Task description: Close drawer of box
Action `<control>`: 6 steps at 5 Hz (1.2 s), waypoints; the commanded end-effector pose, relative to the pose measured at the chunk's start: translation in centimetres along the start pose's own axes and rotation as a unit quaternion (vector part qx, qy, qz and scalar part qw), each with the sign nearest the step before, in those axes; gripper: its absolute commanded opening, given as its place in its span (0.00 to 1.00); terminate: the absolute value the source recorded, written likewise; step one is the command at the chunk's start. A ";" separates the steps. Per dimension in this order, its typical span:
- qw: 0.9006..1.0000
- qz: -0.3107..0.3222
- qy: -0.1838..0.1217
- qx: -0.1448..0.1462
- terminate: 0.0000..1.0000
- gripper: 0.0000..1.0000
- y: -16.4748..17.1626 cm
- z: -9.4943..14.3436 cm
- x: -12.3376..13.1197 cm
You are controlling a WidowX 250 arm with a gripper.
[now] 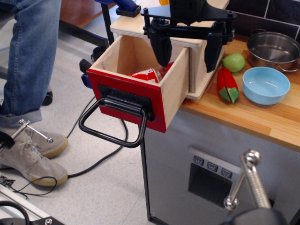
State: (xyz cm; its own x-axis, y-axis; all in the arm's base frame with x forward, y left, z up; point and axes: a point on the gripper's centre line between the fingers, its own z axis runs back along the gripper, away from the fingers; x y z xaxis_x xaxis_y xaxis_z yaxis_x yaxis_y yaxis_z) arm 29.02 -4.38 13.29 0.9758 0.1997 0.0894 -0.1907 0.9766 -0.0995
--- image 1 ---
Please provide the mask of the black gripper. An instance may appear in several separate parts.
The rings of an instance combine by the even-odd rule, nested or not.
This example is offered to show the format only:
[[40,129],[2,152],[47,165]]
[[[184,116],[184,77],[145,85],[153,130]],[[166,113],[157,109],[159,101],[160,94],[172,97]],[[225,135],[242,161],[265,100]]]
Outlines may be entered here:
[[219,9],[206,0],[171,0],[169,5],[141,11],[144,35],[150,38],[157,62],[167,67],[172,55],[169,37],[207,41],[204,61],[207,73],[215,70],[223,47],[234,39],[234,12]]

